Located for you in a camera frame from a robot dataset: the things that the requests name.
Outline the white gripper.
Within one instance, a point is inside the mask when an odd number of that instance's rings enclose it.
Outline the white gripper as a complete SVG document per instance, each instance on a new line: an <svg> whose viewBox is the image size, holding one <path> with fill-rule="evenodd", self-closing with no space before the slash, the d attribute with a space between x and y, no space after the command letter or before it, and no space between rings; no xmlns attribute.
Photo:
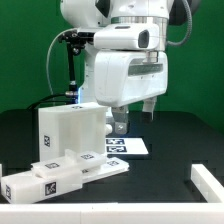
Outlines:
<svg viewBox="0 0 224 224"><path fill-rule="evenodd" d="M142 51L102 50L96 55L95 97L100 105L113 107L117 134L128 131L128 108L124 105L144 100L142 119L150 123L157 102L155 96L165 93L167 84L168 61L164 52L158 53L156 63L149 63Z"/></svg>

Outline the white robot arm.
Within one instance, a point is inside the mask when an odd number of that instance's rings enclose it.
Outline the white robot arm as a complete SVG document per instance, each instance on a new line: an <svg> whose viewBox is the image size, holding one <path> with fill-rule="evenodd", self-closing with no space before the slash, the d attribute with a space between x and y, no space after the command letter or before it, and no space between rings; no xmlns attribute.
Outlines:
<svg viewBox="0 0 224 224"><path fill-rule="evenodd" d="M61 0L72 44L84 51L81 100L110 108L115 132L129 129L128 106L141 101L152 114L168 85L167 27L187 25L201 0Z"/></svg>

